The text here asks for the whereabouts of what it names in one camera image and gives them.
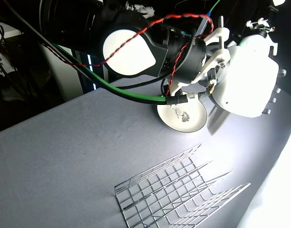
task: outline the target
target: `gray knob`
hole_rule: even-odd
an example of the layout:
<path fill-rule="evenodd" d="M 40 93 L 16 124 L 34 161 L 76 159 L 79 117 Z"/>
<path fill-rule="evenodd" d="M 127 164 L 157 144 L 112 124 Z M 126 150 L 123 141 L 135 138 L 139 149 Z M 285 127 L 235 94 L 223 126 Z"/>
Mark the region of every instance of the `gray knob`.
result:
<path fill-rule="evenodd" d="M 271 113 L 271 110 L 268 108 L 265 108 L 264 111 L 262 112 L 262 114 L 267 114 L 269 115 Z"/>
<path fill-rule="evenodd" d="M 274 90 L 273 90 L 275 93 L 277 93 L 277 94 L 279 94 L 280 92 L 281 92 L 281 89 L 280 88 L 274 88 Z"/>
<path fill-rule="evenodd" d="M 278 77 L 285 77 L 287 74 L 287 71 L 285 69 L 280 69 L 278 72 Z"/>
<path fill-rule="evenodd" d="M 275 97 L 270 98 L 269 102 L 270 103 L 276 103 L 277 99 Z"/>

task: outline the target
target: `round plate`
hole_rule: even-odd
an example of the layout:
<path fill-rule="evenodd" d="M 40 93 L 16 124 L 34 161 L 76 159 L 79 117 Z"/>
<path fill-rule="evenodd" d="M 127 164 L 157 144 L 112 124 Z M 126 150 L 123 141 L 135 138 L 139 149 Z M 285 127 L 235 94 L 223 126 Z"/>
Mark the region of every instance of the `round plate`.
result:
<path fill-rule="evenodd" d="M 179 132 L 196 132 L 207 122 L 206 109 L 197 98 L 177 104 L 174 108 L 170 105 L 158 105 L 157 111 L 166 125 Z"/>

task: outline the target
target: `white plastic panel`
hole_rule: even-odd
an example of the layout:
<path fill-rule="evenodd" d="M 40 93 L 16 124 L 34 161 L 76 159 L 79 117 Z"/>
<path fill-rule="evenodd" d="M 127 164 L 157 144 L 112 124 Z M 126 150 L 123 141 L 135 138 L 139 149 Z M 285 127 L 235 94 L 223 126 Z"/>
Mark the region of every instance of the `white plastic panel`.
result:
<path fill-rule="evenodd" d="M 229 47 L 226 78 L 213 98 L 224 110 L 246 117 L 260 116 L 276 84 L 279 66 L 269 57 L 240 46 Z"/>
<path fill-rule="evenodd" d="M 136 33 L 121 29 L 111 33 L 103 44 L 103 56 L 107 59 L 121 44 L 133 37 Z M 124 45 L 107 64 L 121 75 L 131 76 L 138 74 L 155 65 L 156 60 L 142 36 L 138 35 Z"/>

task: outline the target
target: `wire grid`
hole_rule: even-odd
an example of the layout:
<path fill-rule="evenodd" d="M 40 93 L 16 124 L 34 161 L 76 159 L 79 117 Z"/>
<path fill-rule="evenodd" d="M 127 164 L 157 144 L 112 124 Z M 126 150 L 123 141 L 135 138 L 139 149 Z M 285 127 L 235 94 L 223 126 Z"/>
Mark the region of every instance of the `wire grid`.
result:
<path fill-rule="evenodd" d="M 205 181 L 191 156 L 197 145 L 115 186 L 128 228 L 196 227 L 249 185 L 213 194 L 210 186 L 230 173 Z"/>

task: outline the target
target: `table surface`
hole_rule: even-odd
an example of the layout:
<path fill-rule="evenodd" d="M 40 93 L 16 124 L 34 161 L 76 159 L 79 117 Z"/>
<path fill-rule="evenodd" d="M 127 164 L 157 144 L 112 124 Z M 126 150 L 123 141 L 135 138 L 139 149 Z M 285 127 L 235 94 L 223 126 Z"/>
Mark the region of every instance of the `table surface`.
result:
<path fill-rule="evenodd" d="M 159 86 L 134 91 L 157 95 Z M 291 133 L 291 97 L 277 98 L 271 115 L 229 114 L 219 129 L 218 110 L 213 115 L 213 103 L 202 98 L 208 124 L 180 133 L 161 122 L 155 106 L 99 89 L 13 126 L 0 133 L 0 228 L 125 228 L 114 186 L 200 142 L 197 163 L 214 160 L 216 175 L 233 171 L 220 188 L 252 183 L 200 226 L 234 228 Z"/>

